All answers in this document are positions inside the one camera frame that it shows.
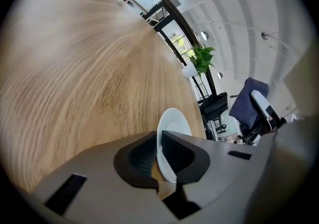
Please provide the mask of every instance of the wood grain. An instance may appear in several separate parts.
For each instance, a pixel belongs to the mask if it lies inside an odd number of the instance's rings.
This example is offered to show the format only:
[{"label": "wood grain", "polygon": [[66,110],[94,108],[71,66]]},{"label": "wood grain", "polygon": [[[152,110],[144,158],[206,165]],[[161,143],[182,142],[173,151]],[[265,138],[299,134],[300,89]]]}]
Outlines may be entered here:
[{"label": "wood grain", "polygon": [[121,0],[16,0],[0,35],[0,157],[31,192],[79,152],[156,130],[178,108],[205,138],[190,81]]}]

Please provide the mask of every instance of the ceiling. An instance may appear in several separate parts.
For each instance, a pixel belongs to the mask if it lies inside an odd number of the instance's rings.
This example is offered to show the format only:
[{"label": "ceiling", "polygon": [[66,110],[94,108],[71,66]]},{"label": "ceiling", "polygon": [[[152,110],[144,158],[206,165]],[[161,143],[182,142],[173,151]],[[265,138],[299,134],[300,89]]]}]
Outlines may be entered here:
[{"label": "ceiling", "polygon": [[236,95],[252,77],[269,84],[268,100],[280,115],[296,110],[283,78],[316,35],[300,0],[179,1],[189,25],[198,35],[207,32],[209,39],[202,41],[216,49],[211,71],[218,92]]}]

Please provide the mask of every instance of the black slot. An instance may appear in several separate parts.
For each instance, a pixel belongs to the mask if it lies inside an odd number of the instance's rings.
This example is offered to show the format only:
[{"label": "black slot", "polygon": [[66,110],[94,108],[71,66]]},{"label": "black slot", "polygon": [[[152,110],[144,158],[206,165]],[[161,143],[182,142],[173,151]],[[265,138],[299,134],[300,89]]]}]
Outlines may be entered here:
[{"label": "black slot", "polygon": [[85,176],[71,175],[49,198],[45,206],[62,216],[86,180]]},{"label": "black slot", "polygon": [[239,152],[239,151],[235,151],[235,150],[231,150],[228,155],[237,157],[237,158],[242,158],[242,159],[246,159],[249,160],[251,157],[251,154],[248,153],[244,153],[244,152]]}]

